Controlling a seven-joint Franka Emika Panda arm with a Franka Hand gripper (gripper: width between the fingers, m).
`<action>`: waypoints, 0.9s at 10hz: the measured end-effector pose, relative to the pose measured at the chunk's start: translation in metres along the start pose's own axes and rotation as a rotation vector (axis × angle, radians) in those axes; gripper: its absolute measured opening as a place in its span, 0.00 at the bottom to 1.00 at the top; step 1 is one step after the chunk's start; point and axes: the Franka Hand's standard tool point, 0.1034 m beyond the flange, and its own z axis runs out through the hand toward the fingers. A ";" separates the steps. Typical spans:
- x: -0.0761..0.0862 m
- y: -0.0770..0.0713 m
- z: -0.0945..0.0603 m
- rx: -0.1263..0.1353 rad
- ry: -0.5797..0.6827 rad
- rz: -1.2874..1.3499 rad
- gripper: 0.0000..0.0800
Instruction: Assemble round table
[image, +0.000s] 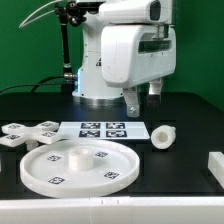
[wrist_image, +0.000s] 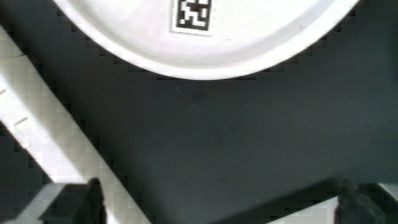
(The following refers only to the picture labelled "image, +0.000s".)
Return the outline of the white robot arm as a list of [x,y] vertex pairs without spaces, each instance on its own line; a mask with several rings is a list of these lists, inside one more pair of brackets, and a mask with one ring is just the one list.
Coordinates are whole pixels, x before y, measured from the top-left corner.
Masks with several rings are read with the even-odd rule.
[[124,101],[140,112],[138,86],[149,85],[148,103],[161,102],[163,78],[176,66],[175,0],[76,0],[86,19],[84,53],[73,96],[91,106]]

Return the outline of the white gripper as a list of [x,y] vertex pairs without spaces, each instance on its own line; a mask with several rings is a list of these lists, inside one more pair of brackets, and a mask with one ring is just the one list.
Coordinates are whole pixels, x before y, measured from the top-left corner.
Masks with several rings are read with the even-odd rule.
[[107,86],[124,88],[129,117],[135,118],[140,114],[138,89],[133,86],[150,81],[148,105],[159,106],[163,87],[161,77],[175,70],[174,29],[170,28],[168,37],[164,39],[157,39],[156,33],[157,28],[149,25],[106,26],[102,31],[102,76]]

